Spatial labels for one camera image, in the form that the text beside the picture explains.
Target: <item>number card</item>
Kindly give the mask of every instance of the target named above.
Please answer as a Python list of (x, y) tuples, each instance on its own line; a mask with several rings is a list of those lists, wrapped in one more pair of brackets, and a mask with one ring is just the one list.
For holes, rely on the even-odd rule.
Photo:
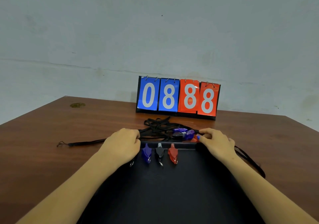
[(152, 111), (157, 110), (159, 82), (160, 79), (158, 78), (141, 77), (137, 108)]
[(159, 111), (177, 112), (179, 83), (178, 79), (160, 80)]
[(201, 82), (198, 115), (216, 116), (219, 87), (218, 84)]
[(196, 113), (199, 108), (199, 82), (192, 79), (181, 79), (179, 112)]

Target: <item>white digit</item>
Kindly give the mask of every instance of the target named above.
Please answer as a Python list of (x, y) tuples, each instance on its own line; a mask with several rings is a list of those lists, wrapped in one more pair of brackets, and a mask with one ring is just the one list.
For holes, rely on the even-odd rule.
[[(150, 97), (150, 101), (148, 103), (146, 103), (146, 94), (147, 94), (147, 89), (151, 88), (151, 97)], [(155, 87), (152, 83), (147, 83), (144, 86), (144, 90), (143, 90), (143, 96), (142, 96), (142, 103), (145, 107), (150, 107), (153, 102), (154, 102), (154, 97), (155, 97)]]
[[(204, 91), (203, 97), (204, 97), (204, 100), (202, 102), (202, 111), (205, 112), (205, 113), (211, 113), (211, 111), (213, 110), (212, 99), (214, 98), (214, 91), (212, 89), (206, 89)], [(206, 102), (209, 103), (209, 108), (208, 109), (205, 108), (205, 103)]]
[[(188, 89), (191, 88), (192, 89), (192, 93), (188, 93)], [(187, 84), (185, 86), (185, 94), (186, 94), (186, 97), (184, 99), (184, 105), (187, 109), (193, 109), (196, 105), (196, 97), (194, 96), (196, 92), (196, 88), (195, 88), (195, 85), (192, 85), (192, 84)], [(188, 99), (189, 98), (192, 98), (193, 100), (193, 103), (191, 105), (188, 104)]]
[[(168, 94), (167, 93), (167, 90), (168, 89), (171, 89), (171, 93)], [(166, 108), (166, 109), (172, 109), (174, 104), (175, 104), (175, 100), (173, 98), (173, 94), (175, 93), (175, 87), (173, 85), (166, 85), (165, 88), (164, 88), (164, 98), (163, 98), (163, 106)], [(171, 103), (168, 105), (167, 104), (167, 99), (170, 98), (171, 99)]]

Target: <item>hand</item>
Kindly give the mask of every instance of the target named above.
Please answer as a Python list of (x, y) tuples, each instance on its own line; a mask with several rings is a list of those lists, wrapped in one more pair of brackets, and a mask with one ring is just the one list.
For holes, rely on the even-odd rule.
[(199, 141), (202, 142), (209, 152), (223, 164), (237, 157), (234, 150), (235, 141), (228, 138), (221, 131), (205, 128), (199, 130), (199, 132), (204, 133), (203, 136), (200, 136)]
[(139, 137), (138, 130), (122, 128), (108, 137), (96, 154), (110, 159), (118, 168), (138, 154), (141, 146)]

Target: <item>table surface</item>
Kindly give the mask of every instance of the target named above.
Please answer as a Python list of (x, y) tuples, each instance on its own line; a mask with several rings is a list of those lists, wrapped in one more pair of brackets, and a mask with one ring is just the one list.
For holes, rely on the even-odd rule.
[[(71, 108), (82, 102), (86, 106)], [(143, 129), (135, 103), (62, 97), (0, 125), (0, 223), (12, 224), (75, 173), (101, 145), (91, 141), (125, 127)], [(216, 128), (259, 163), (266, 179), (319, 220), (319, 132), (288, 117), (217, 111), (216, 121), (172, 117), (170, 122)]]

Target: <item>orange number card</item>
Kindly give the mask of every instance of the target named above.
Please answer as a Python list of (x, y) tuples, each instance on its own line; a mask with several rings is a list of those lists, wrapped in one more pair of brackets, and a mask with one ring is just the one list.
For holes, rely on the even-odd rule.
[(196, 113), (199, 109), (199, 82), (192, 79), (181, 79), (178, 112)]
[(219, 87), (218, 84), (201, 83), (197, 114), (216, 116)]

